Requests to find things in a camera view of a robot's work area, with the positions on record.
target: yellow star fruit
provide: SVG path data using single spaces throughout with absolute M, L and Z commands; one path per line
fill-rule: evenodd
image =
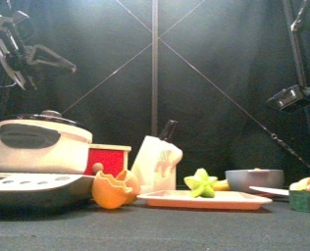
M 193 176 L 185 176 L 184 182 L 190 188 L 190 196 L 193 198 L 201 196 L 214 198 L 213 185 L 217 182 L 216 176 L 209 176 L 205 169 L 197 169 Z

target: rice cooker handle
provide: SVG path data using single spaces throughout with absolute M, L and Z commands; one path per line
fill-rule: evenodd
M 56 143 L 59 137 L 56 130 L 36 125 L 4 124 L 0 126 L 0 140 L 12 148 L 46 148 Z

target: tabletop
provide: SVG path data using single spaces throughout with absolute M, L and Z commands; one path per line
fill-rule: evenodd
M 0 250 L 310 250 L 310 213 L 275 199 L 256 211 L 95 203 L 0 215 Z

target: black backdrop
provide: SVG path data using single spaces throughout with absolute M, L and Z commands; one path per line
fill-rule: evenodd
M 129 167 L 153 121 L 153 1 L 14 0 L 31 16 L 40 43 L 77 66 L 38 90 L 0 88 L 0 118 L 55 110 L 83 123 L 93 142 L 130 145 Z M 296 16 L 302 1 L 291 1 Z M 8 15 L 7 1 L 0 14 Z M 196 169 L 224 178 L 233 169 L 284 169 L 285 182 L 310 170 L 271 139 L 267 127 L 310 163 L 304 111 L 265 101 L 297 83 L 279 0 L 158 0 L 157 123 L 178 121 L 177 183 Z M 299 31 L 310 85 L 310 8 Z M 0 71 L 0 85 L 10 80 Z

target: toy food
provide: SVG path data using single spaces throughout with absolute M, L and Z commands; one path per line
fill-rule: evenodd
M 98 171 L 93 181 L 93 199 L 105 209 L 115 209 L 135 201 L 139 192 L 139 182 L 125 170 L 117 178 Z
M 216 181 L 216 183 L 213 185 L 213 190 L 214 191 L 229 191 L 231 190 L 227 179 Z
M 295 182 L 289 185 L 288 190 L 307 190 L 310 185 L 310 176 L 303 178 L 299 182 Z
M 213 186 L 217 182 L 216 176 L 209 176 L 205 169 L 197 169 L 193 176 L 184 177 L 184 182 L 190 188 L 190 196 L 193 198 L 201 196 L 214 198 Z

